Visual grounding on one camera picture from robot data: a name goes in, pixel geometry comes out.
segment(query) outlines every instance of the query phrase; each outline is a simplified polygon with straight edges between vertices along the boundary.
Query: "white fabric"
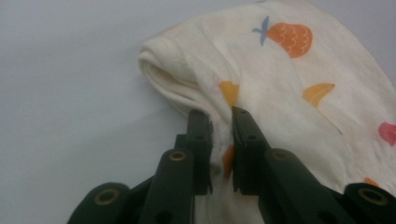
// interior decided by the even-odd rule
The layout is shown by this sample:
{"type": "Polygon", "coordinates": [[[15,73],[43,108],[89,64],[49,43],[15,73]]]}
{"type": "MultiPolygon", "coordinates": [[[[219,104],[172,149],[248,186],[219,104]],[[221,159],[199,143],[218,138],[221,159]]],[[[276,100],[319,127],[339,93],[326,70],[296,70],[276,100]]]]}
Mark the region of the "white fabric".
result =
{"type": "Polygon", "coordinates": [[[341,192],[366,181],[396,195],[396,92],[359,40],[305,0],[190,19],[147,41],[139,63],[178,111],[199,108],[213,120],[214,195],[197,200],[197,223],[262,222],[257,198],[234,193],[224,178],[231,105],[322,184],[341,192]]]}

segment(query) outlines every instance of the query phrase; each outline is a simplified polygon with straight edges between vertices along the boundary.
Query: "white table surface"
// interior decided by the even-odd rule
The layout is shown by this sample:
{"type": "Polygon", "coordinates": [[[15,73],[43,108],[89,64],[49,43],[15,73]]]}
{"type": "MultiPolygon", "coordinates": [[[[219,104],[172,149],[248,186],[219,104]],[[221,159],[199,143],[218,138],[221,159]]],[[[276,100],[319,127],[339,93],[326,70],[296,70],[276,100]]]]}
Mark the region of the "white table surface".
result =
{"type": "MultiPolygon", "coordinates": [[[[66,223],[92,188],[153,175],[186,120],[141,75],[142,42],[247,2],[0,1],[0,223],[66,223]]],[[[312,2],[396,85],[394,0],[312,2]]]]}

